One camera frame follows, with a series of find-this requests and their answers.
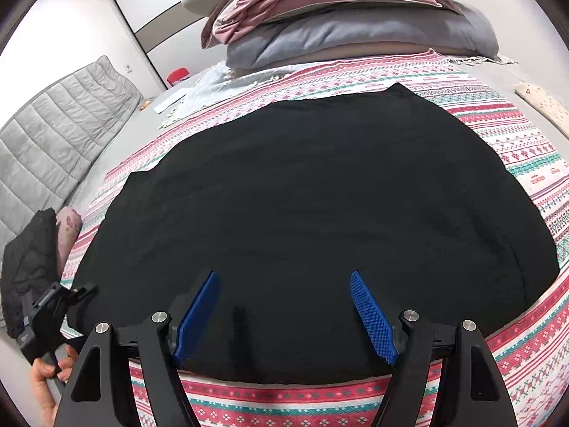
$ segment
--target folded black clothes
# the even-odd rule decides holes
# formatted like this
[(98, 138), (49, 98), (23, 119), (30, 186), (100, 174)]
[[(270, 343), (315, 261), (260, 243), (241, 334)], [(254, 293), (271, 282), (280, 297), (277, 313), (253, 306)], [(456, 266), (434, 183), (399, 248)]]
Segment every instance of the folded black clothes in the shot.
[(57, 229), (52, 208), (36, 212), (24, 230), (4, 249), (0, 294), (8, 335), (24, 330), (22, 298), (31, 292), (35, 302), (58, 281)]
[(403, 309), (485, 335), (559, 273), (496, 153), (396, 84), (271, 104), (131, 174), (73, 283), (99, 293), (68, 322), (140, 322), (216, 270), (221, 295), (187, 369), (255, 383), (387, 374), (350, 298), (355, 269)]

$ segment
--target red and white patterned fabric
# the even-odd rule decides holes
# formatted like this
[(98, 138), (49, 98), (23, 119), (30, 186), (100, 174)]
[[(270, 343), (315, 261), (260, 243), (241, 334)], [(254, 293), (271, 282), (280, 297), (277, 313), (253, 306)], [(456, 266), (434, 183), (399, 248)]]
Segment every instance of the red and white patterned fabric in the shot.
[[(569, 165), (508, 99), (434, 51), (321, 64), (190, 116), (107, 174), (84, 219), (62, 283), (72, 284), (106, 209), (130, 172), (153, 168), (181, 140), (271, 102), (381, 91), (395, 82), (433, 101), (478, 133), (530, 195), (556, 242), (558, 279), (531, 310), (488, 340), (519, 425), (541, 425), (569, 381)], [(62, 330), (77, 335), (67, 324)], [(430, 422), (440, 367), (440, 362), (431, 365), (419, 426)], [(141, 421), (154, 426), (138, 364), (131, 363), (131, 374)], [(211, 427), (366, 427), (389, 383), (389, 376), (306, 387), (227, 383), (183, 372), (180, 377), (198, 419)]]

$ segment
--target black cloth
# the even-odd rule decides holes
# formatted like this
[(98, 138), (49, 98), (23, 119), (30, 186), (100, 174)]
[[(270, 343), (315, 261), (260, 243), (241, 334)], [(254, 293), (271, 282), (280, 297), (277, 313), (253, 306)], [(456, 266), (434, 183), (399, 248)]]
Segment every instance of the black cloth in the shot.
[(33, 301), (58, 281), (57, 229), (55, 211), (40, 210), (24, 230), (4, 248), (0, 294), (8, 335), (24, 331), (22, 297), (29, 291)]
[(386, 374), (350, 298), (355, 269), (403, 309), (486, 335), (559, 273), (496, 153), (394, 85), (269, 105), (131, 174), (75, 278), (99, 293), (69, 322), (140, 322), (216, 270), (220, 299), (188, 369), (258, 383)]

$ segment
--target gray quilted headboard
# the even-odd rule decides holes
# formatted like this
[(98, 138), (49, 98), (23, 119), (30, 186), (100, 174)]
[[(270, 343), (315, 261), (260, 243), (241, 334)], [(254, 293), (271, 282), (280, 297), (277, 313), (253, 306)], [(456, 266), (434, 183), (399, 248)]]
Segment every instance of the gray quilted headboard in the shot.
[(140, 91), (102, 56), (37, 94), (4, 125), (0, 267), (6, 244), (37, 210), (62, 207), (141, 101)]

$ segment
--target person's hand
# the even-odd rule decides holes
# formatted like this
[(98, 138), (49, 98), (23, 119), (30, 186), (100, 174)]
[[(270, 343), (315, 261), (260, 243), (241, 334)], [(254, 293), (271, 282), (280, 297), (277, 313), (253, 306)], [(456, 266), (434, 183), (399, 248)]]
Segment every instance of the person's hand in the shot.
[[(58, 374), (58, 379), (67, 382), (73, 369), (73, 363), (78, 357), (75, 349), (69, 345), (65, 346), (67, 351), (67, 358), (58, 361), (58, 366), (62, 371)], [(36, 358), (32, 365), (30, 373), (30, 380), (32, 386), (32, 393), (39, 403), (42, 411), (42, 419), (44, 427), (53, 427), (55, 422), (55, 415), (58, 412), (58, 405), (53, 399), (49, 387), (47, 386), (47, 379), (50, 379), (55, 374), (55, 367), (39, 358)]]

